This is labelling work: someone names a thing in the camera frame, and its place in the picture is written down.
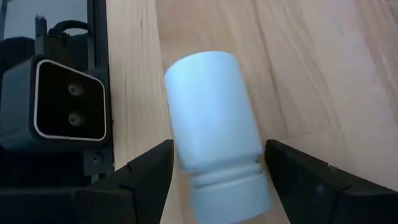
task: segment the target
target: wooden floor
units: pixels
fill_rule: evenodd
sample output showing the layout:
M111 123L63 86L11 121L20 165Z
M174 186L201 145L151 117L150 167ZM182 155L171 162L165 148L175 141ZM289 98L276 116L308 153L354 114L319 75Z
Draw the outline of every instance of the wooden floor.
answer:
M107 2L116 167L171 138L163 84L176 60L241 62L263 141L281 140L398 190L397 0ZM194 223L178 165L162 223ZM288 223L273 211L252 223Z

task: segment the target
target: white plastic bottle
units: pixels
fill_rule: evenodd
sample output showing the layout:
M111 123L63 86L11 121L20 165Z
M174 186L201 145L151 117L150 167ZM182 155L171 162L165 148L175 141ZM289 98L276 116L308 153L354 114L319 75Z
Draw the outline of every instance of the white plastic bottle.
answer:
M201 52L165 75L181 168L191 174L191 205L200 223L235 223L272 206L262 143L236 58Z

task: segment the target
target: light blue cylinder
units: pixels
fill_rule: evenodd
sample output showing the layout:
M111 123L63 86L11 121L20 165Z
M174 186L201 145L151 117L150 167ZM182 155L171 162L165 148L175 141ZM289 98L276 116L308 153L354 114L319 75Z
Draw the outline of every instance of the light blue cylinder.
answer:
M262 143L236 58L201 52L165 75L178 158L191 173L191 204L200 223L234 223L272 206Z

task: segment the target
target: camera lens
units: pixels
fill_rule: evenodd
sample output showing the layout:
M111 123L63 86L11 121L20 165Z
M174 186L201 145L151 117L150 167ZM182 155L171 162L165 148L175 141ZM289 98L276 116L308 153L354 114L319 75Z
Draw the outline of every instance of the camera lens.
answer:
M68 91L73 96L81 96L84 94L83 87L79 83L69 83Z
M78 113L70 113L68 115L68 121L72 126L79 127L85 120L84 117Z

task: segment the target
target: wooden surface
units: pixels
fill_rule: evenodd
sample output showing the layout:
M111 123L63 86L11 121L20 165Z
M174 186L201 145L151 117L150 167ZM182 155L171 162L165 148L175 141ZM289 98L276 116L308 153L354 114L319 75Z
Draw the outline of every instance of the wooden surface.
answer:
M398 1L109 0L116 167L171 138L164 71L204 50L241 62L262 140L398 190ZM194 223L178 166L162 223ZM288 223L275 208L248 223Z

